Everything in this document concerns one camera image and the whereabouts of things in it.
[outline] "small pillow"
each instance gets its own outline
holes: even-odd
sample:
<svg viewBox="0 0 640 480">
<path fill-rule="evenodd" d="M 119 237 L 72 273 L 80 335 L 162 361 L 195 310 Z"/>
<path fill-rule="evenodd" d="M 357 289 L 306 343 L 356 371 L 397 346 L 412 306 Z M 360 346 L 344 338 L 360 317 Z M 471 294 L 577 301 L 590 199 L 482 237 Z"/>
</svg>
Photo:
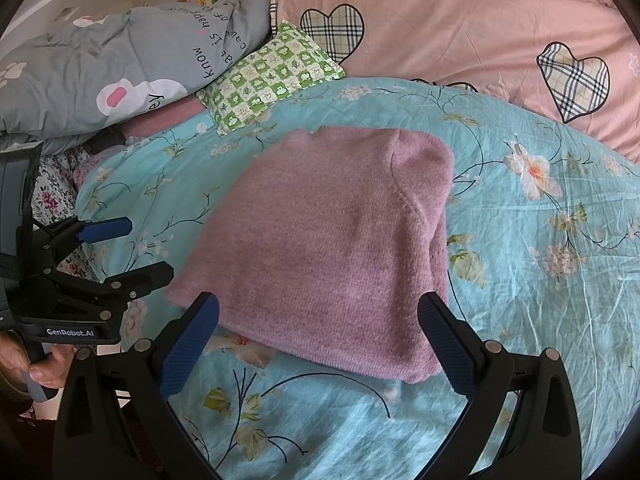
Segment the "small pillow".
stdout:
<svg viewBox="0 0 640 480">
<path fill-rule="evenodd" d="M 282 22 L 276 37 L 203 88 L 198 97 L 226 135 L 297 90 L 344 77 L 344 70 L 307 34 Z"/>
</svg>

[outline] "pink knit fabric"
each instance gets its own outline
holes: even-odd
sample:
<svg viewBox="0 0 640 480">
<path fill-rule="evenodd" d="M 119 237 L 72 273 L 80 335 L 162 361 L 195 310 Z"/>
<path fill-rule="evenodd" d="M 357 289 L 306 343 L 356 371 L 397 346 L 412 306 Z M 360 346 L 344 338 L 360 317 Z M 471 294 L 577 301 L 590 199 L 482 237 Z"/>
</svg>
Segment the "pink knit fabric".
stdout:
<svg viewBox="0 0 640 480">
<path fill-rule="evenodd" d="M 202 228 L 169 301 L 207 290 L 220 324 L 351 372 L 408 383 L 440 371 L 418 298 L 447 291 L 453 155 L 406 130 L 297 130 L 260 155 Z"/>
</svg>

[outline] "gray blanket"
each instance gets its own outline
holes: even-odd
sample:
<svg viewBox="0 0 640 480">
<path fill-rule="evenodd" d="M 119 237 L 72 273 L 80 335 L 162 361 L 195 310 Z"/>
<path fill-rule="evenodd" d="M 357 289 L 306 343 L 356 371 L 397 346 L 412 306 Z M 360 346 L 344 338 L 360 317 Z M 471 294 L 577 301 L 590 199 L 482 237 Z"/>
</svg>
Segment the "gray blanket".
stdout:
<svg viewBox="0 0 640 480">
<path fill-rule="evenodd" d="M 0 61 L 0 148 L 59 153 L 199 90 L 264 43 L 269 2 L 136 7 L 23 43 Z"/>
</svg>

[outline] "pink cloth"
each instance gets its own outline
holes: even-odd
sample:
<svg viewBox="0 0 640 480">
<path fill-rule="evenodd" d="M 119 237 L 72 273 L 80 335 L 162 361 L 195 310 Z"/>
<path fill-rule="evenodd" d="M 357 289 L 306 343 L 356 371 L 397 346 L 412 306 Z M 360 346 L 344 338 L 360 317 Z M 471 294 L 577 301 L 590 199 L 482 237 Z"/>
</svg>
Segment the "pink cloth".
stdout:
<svg viewBox="0 0 640 480">
<path fill-rule="evenodd" d="M 416 383 L 440 371 L 416 309 L 445 298 L 453 155 L 406 130 L 297 130 L 258 157 L 166 290 L 209 291 L 220 324 L 299 357 Z"/>
<path fill-rule="evenodd" d="M 162 130 L 173 128 L 176 124 L 180 124 L 187 119 L 191 119 L 205 109 L 196 94 L 191 94 L 178 99 L 176 102 L 124 121 L 120 127 L 122 134 L 127 138 L 150 137 Z"/>
<path fill-rule="evenodd" d="M 349 76 L 470 83 L 640 162 L 640 46 L 611 0 L 278 0 L 278 23 L 301 24 L 301 18 L 325 49 L 319 37 L 332 29 L 324 22 L 341 25 L 329 50 L 342 56 L 351 50 L 345 27 L 351 31 L 351 46 L 358 46 L 341 63 Z M 575 64 L 595 73 L 606 64 L 606 99 L 589 99 L 578 84 L 584 116 L 579 106 L 561 114 L 547 86 L 537 60 L 551 43 L 568 47 L 551 51 L 556 68 Z M 562 78 L 553 68 L 546 76 L 558 86 Z"/>
</svg>

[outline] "white star outline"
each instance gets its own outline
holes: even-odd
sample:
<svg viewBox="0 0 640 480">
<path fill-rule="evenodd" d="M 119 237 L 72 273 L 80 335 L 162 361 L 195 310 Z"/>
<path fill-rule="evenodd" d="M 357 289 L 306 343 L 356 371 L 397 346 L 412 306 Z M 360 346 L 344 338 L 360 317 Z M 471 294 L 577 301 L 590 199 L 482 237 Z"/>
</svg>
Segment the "white star outline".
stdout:
<svg viewBox="0 0 640 480">
<path fill-rule="evenodd" d="M 629 68 L 634 73 L 634 77 L 638 77 L 640 75 L 640 64 L 638 63 L 638 56 L 634 56 L 631 54 L 631 62 L 629 63 Z"/>
</svg>

